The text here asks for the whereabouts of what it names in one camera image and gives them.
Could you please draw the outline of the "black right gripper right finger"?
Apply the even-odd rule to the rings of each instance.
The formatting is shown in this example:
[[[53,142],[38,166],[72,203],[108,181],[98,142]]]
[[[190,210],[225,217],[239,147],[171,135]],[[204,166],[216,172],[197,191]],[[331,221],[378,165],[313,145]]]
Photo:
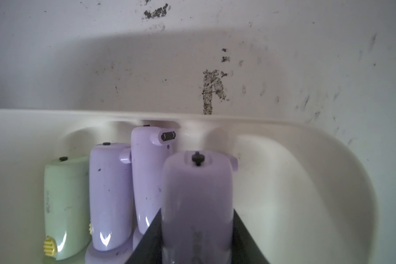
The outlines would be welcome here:
[[[234,210],[232,264],[270,264]]]

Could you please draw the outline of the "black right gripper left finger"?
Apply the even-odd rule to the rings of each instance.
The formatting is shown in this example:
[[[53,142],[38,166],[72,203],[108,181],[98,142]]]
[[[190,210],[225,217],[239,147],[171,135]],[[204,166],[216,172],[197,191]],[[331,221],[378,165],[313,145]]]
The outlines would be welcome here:
[[[126,264],[162,264],[161,223],[161,210],[159,210]]]

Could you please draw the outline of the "small purple flashlight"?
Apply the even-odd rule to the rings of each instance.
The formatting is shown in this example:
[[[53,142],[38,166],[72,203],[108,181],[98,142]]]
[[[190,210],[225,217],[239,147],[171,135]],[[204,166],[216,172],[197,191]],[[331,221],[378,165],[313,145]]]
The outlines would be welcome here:
[[[133,252],[134,215],[131,148],[94,146],[89,162],[90,231],[87,264],[124,264]]]

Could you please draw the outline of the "purple flashlight with yellow button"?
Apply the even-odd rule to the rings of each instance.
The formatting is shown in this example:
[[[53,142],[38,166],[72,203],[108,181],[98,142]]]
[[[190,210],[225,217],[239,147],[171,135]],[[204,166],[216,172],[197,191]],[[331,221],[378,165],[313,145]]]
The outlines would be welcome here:
[[[162,262],[230,264],[233,173],[236,157],[218,151],[183,151],[163,167]]]

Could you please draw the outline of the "small pale green flashlight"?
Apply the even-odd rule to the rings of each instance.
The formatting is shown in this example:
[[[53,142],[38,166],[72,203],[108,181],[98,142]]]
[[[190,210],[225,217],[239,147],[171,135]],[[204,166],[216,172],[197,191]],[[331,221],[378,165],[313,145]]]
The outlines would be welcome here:
[[[45,256],[69,259],[91,241],[89,156],[56,158],[44,170]]]

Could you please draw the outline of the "short purple flashlight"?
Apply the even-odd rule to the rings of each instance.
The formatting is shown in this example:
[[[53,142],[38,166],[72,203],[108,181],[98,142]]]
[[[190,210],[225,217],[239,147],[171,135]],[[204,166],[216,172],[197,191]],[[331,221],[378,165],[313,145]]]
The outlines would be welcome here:
[[[162,170],[173,154],[174,128],[142,126],[131,134],[131,158],[137,227],[135,249],[162,206]]]

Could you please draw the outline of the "cream plastic storage tray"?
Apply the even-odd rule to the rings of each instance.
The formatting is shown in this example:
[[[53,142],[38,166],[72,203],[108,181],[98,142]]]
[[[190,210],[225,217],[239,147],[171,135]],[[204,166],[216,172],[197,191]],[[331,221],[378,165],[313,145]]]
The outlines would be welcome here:
[[[211,115],[0,110],[0,264],[43,264],[44,168],[150,124],[175,149],[238,159],[233,204],[272,264],[368,264],[377,202],[369,176],[333,136],[308,125]]]

